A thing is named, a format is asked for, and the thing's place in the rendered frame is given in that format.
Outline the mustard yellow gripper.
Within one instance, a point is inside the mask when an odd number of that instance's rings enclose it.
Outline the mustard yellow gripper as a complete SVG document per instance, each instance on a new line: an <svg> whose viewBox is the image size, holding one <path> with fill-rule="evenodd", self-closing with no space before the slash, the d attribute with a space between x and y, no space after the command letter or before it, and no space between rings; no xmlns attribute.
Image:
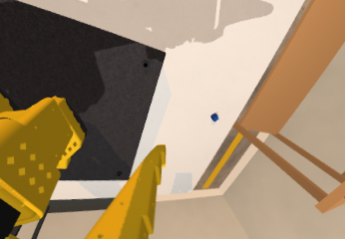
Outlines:
<svg viewBox="0 0 345 239"><path fill-rule="evenodd" d="M149 239L154 234L157 188L166 166L159 144L142 161L85 239Z"/></svg>

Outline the small blue block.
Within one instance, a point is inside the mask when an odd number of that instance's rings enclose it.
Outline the small blue block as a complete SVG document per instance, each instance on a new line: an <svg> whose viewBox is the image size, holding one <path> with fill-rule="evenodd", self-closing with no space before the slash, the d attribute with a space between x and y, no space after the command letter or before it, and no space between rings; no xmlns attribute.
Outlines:
<svg viewBox="0 0 345 239"><path fill-rule="evenodd" d="M217 115L217 114L213 114L213 115L211 115L211 119L212 119L213 121L217 121L217 120L219 120L219 118L218 118L218 115Z"/></svg>

